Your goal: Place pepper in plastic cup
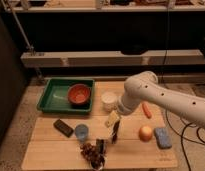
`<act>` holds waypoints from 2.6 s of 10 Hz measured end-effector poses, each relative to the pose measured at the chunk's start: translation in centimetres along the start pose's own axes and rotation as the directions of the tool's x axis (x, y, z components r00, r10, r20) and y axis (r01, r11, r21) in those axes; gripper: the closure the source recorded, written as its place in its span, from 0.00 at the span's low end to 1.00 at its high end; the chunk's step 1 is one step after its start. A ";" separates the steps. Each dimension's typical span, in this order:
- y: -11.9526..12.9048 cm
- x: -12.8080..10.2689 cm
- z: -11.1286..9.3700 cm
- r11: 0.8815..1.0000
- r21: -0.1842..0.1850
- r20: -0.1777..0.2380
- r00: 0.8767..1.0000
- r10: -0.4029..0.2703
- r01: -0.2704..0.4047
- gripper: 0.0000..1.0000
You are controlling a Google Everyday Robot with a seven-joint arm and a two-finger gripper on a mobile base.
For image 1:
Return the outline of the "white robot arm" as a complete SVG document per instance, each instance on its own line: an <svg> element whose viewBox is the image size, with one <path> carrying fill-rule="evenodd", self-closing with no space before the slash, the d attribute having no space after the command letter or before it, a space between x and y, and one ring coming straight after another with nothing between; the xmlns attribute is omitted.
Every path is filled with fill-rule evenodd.
<svg viewBox="0 0 205 171"><path fill-rule="evenodd" d="M184 94L158 85L158 77L145 71L128 77L117 101L117 113L130 115L142 101L156 104L205 129L205 98Z"/></svg>

